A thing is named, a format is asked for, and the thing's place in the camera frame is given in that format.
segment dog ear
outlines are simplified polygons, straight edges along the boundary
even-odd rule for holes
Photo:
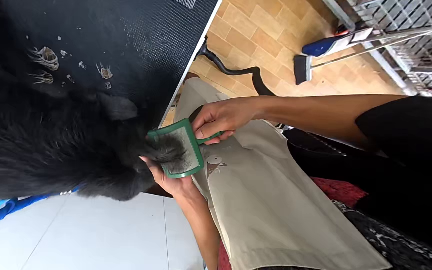
[[[138,115],[138,108],[126,97],[98,93],[98,98],[111,120],[128,120]]]

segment bird print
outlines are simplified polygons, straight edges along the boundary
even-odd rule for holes
[[[206,158],[206,179],[208,179],[209,175],[218,169],[219,166],[227,166],[227,164],[222,161],[223,158],[218,155],[211,155]]]

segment black hose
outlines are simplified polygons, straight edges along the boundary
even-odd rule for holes
[[[263,79],[261,78],[261,70],[259,69],[259,67],[250,67],[241,70],[232,70],[226,68],[221,59],[219,59],[218,56],[216,56],[216,54],[214,54],[212,51],[208,50],[208,47],[206,45],[206,39],[207,36],[197,55],[204,55],[205,57],[207,57],[207,59],[214,62],[214,64],[216,64],[216,66],[222,73],[227,75],[233,76],[252,73],[252,84],[254,85],[254,89],[256,89],[256,92],[258,92],[260,96],[275,96],[275,94],[271,92],[271,90],[269,90],[263,83]]]

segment beige apron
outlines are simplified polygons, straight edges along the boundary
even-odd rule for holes
[[[191,78],[175,121],[204,103],[227,98]],[[200,149],[205,168],[193,179],[209,202],[234,270],[391,267],[301,170],[286,139],[267,121],[250,121],[233,137]]]

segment hand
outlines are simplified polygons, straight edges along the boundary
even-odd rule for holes
[[[141,158],[141,160],[148,166],[149,170],[153,174],[154,181],[174,198],[180,196],[188,197],[193,195],[195,192],[200,193],[193,183],[191,176],[170,178],[166,176],[164,171],[151,159],[146,156],[140,156],[139,158]]]
[[[197,139],[208,138],[216,132],[225,132],[205,144],[219,143],[232,136],[236,129],[256,118],[260,110],[260,96],[237,97],[205,104],[192,122]]]

